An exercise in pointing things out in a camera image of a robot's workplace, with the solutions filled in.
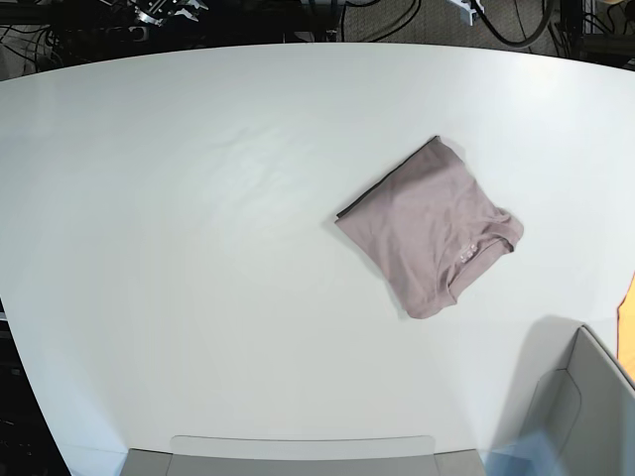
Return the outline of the blue cloth in box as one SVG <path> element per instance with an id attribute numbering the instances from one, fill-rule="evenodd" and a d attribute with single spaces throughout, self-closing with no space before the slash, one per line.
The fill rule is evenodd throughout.
<path id="1" fill-rule="evenodd" d="M 566 475 L 559 461 L 560 448 L 543 430 L 522 435 L 512 444 L 488 452 L 484 458 L 486 475 L 548 476 Z"/>

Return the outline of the grey box right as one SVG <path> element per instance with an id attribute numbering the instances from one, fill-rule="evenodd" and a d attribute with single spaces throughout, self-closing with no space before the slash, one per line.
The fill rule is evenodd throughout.
<path id="1" fill-rule="evenodd" d="M 586 325 L 566 365 L 539 381 L 519 438 L 545 431 L 566 475 L 634 473 L 634 381 Z"/>

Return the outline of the grey tray bottom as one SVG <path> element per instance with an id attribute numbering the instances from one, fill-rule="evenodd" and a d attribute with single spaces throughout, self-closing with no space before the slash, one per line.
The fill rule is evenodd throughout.
<path id="1" fill-rule="evenodd" d="M 428 435 L 282 440 L 176 435 L 167 452 L 133 448 L 123 475 L 483 475 L 474 449 L 435 453 Z"/>

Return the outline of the orange cloth at edge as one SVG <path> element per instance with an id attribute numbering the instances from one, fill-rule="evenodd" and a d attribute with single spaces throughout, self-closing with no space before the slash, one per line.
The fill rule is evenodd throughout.
<path id="1" fill-rule="evenodd" d="M 626 372 L 634 377 L 634 280 L 617 310 L 617 359 Z"/>

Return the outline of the pink T-shirt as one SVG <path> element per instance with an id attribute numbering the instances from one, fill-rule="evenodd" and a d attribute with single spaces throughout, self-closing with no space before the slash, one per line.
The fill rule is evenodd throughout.
<path id="1" fill-rule="evenodd" d="M 335 224 L 416 319 L 455 305 L 498 259 L 514 252 L 524 233 L 440 137 L 341 210 Z"/>

